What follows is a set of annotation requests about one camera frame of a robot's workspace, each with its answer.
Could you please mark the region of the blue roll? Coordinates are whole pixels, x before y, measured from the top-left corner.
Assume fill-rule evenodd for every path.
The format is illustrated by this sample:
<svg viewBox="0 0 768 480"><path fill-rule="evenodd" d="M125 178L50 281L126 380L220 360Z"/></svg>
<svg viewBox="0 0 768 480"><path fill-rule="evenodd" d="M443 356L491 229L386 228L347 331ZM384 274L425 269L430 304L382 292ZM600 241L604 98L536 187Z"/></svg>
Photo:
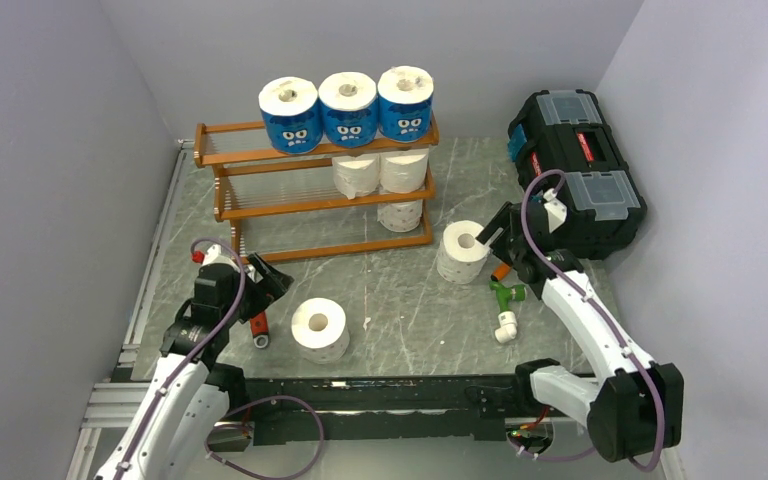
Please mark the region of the blue roll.
<svg viewBox="0 0 768 480"><path fill-rule="evenodd" d="M396 66L377 83L379 131L400 143L417 141L430 129L434 81L424 69Z"/></svg>
<svg viewBox="0 0 768 480"><path fill-rule="evenodd" d="M344 148L369 144L376 136L379 111L375 81L361 72L338 72L318 88L324 133Z"/></svg>
<svg viewBox="0 0 768 480"><path fill-rule="evenodd" d="M259 92L258 104L274 149L305 154L320 144L323 120L313 82L294 76L277 78Z"/></svg>

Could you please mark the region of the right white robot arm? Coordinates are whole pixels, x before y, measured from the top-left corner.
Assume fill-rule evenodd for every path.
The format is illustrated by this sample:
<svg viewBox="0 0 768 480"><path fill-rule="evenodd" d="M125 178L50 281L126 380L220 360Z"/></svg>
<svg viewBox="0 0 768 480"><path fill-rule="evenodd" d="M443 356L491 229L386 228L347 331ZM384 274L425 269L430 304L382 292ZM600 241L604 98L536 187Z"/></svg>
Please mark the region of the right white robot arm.
<svg viewBox="0 0 768 480"><path fill-rule="evenodd" d="M684 378L672 363L659 363L623 330L592 286L582 262L556 249L542 205L506 202L478 234L480 243L510 266L552 311L584 353L593 378L570 372L551 358L516 366L511 401L534 415L558 410L586 429L606 461L639 456L656 461L681 441Z"/></svg>

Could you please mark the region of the orange wooden two-tier shelf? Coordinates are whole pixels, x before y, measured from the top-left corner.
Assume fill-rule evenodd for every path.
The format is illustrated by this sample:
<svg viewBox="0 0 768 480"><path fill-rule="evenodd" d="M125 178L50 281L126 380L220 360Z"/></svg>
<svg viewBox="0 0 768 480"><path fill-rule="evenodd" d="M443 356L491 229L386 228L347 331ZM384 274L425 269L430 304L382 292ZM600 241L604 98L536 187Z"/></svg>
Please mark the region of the orange wooden two-tier shelf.
<svg viewBox="0 0 768 480"><path fill-rule="evenodd" d="M422 203L419 218L421 230L416 235L276 251L265 253L263 258L269 262L286 262L418 247L432 242L427 202L435 196L436 186L430 167L426 168L423 183L417 191L373 193L355 199L347 198L336 189L330 168L332 159L338 156L400 152L436 146L440 134L435 119L431 120L431 130L427 134L408 144L387 138L377 138L368 145L353 149L322 143L307 154L287 154L272 147L232 151L217 146L216 138L220 135L239 136L264 128L265 123L262 121L218 125L199 123L194 135L194 162L200 168L211 168L214 176L213 217L219 223L227 222L230 225L231 243L235 250L243 249L247 233L244 223L254 218L408 201Z"/></svg>

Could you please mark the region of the white roll sideways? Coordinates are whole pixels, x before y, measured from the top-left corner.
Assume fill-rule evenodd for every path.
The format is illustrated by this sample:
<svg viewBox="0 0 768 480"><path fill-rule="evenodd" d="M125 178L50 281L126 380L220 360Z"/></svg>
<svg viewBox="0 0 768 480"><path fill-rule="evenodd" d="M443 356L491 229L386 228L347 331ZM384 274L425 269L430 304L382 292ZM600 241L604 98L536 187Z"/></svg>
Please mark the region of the white roll sideways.
<svg viewBox="0 0 768 480"><path fill-rule="evenodd" d="M388 192L410 193L423 184L430 149L384 152L380 155L380 186Z"/></svg>

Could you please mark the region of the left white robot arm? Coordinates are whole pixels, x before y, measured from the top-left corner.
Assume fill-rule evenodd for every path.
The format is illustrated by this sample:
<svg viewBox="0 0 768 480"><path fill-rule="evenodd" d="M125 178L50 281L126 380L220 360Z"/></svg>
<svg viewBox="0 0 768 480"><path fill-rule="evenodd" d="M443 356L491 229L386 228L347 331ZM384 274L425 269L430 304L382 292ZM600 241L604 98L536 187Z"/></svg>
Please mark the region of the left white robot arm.
<svg viewBox="0 0 768 480"><path fill-rule="evenodd" d="M235 419L246 409L243 369L218 357L231 327L256 323L294 279L258 254L239 260L218 245L193 257L201 265L192 293L164 332L148 389L98 479L169 479L220 419Z"/></svg>

